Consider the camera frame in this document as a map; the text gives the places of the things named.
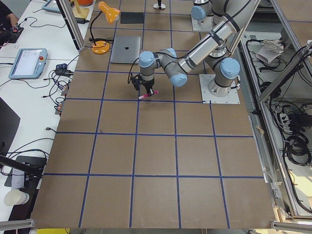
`white table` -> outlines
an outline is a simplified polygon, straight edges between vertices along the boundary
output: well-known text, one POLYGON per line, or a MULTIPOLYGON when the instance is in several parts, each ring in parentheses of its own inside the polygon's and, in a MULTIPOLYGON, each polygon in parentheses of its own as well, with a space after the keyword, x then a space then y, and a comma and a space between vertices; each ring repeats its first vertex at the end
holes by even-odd
MULTIPOLYGON (((34 23, 34 25, 53 24, 63 26, 65 23, 61 14, 46 12, 44 10, 33 13, 34 11, 41 9, 44 3, 45 2, 41 0, 31 1, 20 18, 20 22, 26 17, 35 17, 38 21, 34 23)), ((94 8, 94 3, 88 8, 90 8, 87 17, 89 20, 94 8)), ((48 59, 43 73, 38 79, 27 80, 30 85, 40 87, 48 84, 48 81, 43 79, 48 78, 49 72, 54 70, 57 64, 69 63, 69 61, 78 55, 78 51, 75 48, 67 26, 61 29, 51 26, 33 28, 29 26, 33 20, 34 19, 29 19, 21 24, 25 29, 17 43, 8 44, 0 50, 0 63, 13 63, 20 48, 46 48, 48 51, 48 59)), ((79 24, 79 28, 84 37, 88 29, 88 24, 79 24)), ((69 65, 69 70, 75 70, 77 60, 78 58, 75 58, 75 60, 69 65)), ((0 65, 0 85, 9 80, 8 74, 11 67, 11 65, 0 65)), ((49 94, 52 86, 53 81, 51 81, 50 85, 45 88, 32 89, 23 81, 13 80, 0 87, 0 97, 20 117, 19 128, 10 151, 17 149, 32 140, 43 137, 54 138, 55 133, 51 130, 47 131, 45 128, 51 127, 56 130, 59 124, 59 116, 54 114, 55 104, 51 99, 48 97, 41 98, 43 95, 49 94)), ((60 90, 53 95, 54 99, 57 97, 60 97, 60 90)), ((41 140, 23 148, 23 150, 37 148, 49 153, 52 143, 52 140, 41 140)), ((29 152, 26 155, 42 156, 42 153, 29 152)), ((5 206, 3 202, 4 196, 11 190, 11 188, 4 186, 5 180, 6 176, 0 174, 0 221, 7 221, 13 208, 5 206)))

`yellow object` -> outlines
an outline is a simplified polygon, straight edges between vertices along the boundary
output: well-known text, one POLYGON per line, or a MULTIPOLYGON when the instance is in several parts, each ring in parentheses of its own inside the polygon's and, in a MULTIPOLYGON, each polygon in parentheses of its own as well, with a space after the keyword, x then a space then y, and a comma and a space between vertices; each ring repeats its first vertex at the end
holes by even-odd
POLYGON ((92 45, 92 51, 98 55, 105 54, 107 51, 109 51, 109 43, 99 40, 96 42, 96 45, 92 45))
POLYGON ((74 2, 75 7, 73 8, 74 16, 76 18, 87 18, 90 9, 89 8, 80 8, 78 0, 71 0, 74 2))
POLYGON ((98 3, 98 8, 105 14, 106 20, 109 23, 113 23, 118 19, 120 10, 116 8, 109 7, 105 2, 100 1, 98 3))
POLYGON ((64 228, 38 229, 37 234, 67 234, 64 228))

